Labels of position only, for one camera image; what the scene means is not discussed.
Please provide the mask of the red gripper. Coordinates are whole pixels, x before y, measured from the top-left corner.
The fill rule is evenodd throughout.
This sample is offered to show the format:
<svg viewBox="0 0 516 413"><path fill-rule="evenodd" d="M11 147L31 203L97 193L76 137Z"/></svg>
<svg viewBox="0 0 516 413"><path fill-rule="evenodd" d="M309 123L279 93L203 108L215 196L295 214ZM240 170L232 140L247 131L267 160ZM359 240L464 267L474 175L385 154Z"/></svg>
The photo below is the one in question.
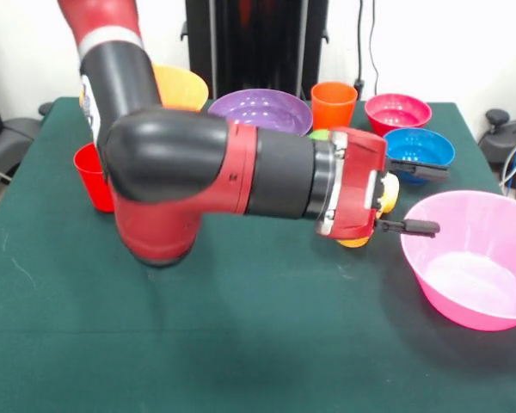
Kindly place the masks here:
<svg viewBox="0 0 516 413"><path fill-rule="evenodd" d="M386 141L369 132L349 127L328 131L329 189L316 232L330 238L363 238L373 233L379 200L384 192ZM389 159L389 170L407 182L441 182L449 178L447 166ZM380 231L417 237L435 237L437 222L377 219Z"/></svg>

